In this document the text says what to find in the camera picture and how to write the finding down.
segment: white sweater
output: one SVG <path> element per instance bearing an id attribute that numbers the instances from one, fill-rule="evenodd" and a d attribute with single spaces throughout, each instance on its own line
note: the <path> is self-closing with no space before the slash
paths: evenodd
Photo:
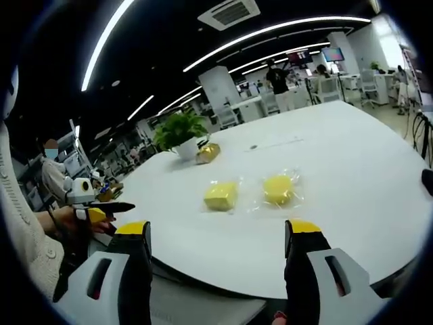
<path id="1" fill-rule="evenodd" d="M 53 298 L 64 252 L 59 242 L 46 236 L 18 185 L 9 149 L 9 134 L 0 123 L 0 200 L 7 230 L 17 256 L 33 282 Z"/>

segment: white flower pot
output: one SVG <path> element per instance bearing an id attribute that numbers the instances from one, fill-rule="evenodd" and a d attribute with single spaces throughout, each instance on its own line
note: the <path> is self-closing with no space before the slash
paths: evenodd
<path id="1" fill-rule="evenodd" d="M 181 157 L 182 160 L 192 160 L 196 157 L 198 152 L 197 140 L 195 137 L 192 137 L 186 142 L 183 142 L 180 146 L 174 147 L 177 154 Z"/>

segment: square yellow sponge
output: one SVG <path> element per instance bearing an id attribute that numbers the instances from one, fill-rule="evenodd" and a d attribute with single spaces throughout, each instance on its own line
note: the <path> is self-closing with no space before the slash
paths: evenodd
<path id="1" fill-rule="evenodd" d="M 237 199 L 237 185 L 234 181 L 212 185 L 204 202 L 210 210 L 228 211 L 235 206 Z"/>

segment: hand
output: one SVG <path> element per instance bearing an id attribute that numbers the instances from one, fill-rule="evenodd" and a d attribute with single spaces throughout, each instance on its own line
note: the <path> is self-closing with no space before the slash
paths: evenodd
<path id="1" fill-rule="evenodd" d="M 78 224 L 76 222 L 74 208 L 66 206 L 60 209 L 54 210 L 54 219 L 62 222 L 70 231 L 76 232 L 78 230 Z M 110 222 L 116 220 L 113 215 L 107 216 L 107 219 L 94 223 L 90 226 L 92 232 L 104 233 L 110 227 Z"/>
<path id="2" fill-rule="evenodd" d="M 110 222 L 115 220 L 116 218 L 111 215 L 103 221 L 94 223 L 93 225 L 91 225 L 92 232 L 97 232 L 99 234 L 104 233 L 108 228 L 110 228 Z"/>

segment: plastic bag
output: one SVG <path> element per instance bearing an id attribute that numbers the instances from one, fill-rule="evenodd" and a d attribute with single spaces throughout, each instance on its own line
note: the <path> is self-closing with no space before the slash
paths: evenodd
<path id="1" fill-rule="evenodd" d="M 254 186 L 256 189 L 251 192 L 255 192 L 255 197 L 246 207 L 248 213 L 271 216 L 271 211 L 291 211 L 301 207 L 304 201 L 298 169 L 270 173 Z"/>
<path id="2" fill-rule="evenodd" d="M 234 214 L 241 191 L 242 178 L 211 181 L 203 193 L 203 212 Z"/>

